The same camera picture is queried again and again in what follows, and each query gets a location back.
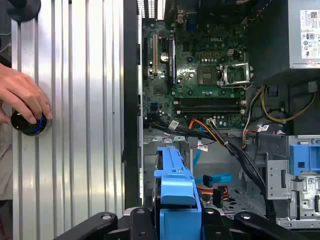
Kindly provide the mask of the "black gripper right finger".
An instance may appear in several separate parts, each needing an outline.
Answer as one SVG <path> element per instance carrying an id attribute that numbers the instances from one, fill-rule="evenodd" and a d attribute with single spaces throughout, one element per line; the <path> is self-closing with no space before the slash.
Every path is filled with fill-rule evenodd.
<path id="1" fill-rule="evenodd" d="M 217 208 L 203 209 L 204 240 L 306 240 L 304 235 L 279 226 L 255 213 L 242 211 L 231 224 Z"/>

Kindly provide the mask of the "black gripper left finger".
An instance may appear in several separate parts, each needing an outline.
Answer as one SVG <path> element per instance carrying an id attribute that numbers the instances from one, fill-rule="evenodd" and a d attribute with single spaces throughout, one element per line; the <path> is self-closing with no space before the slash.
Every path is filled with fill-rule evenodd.
<path id="1" fill-rule="evenodd" d="M 152 213 L 143 207 L 125 210 L 122 217 L 99 212 L 57 236 L 57 240 L 152 240 Z"/>

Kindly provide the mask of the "person's bare hand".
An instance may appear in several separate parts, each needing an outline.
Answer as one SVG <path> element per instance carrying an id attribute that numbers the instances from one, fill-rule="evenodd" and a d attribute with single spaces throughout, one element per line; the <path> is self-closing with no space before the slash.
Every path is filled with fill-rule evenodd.
<path id="1" fill-rule="evenodd" d="M 50 102 L 33 79 L 3 64 L 0 65 L 0 104 L 11 106 L 30 124 L 36 124 L 42 116 L 53 119 Z"/>

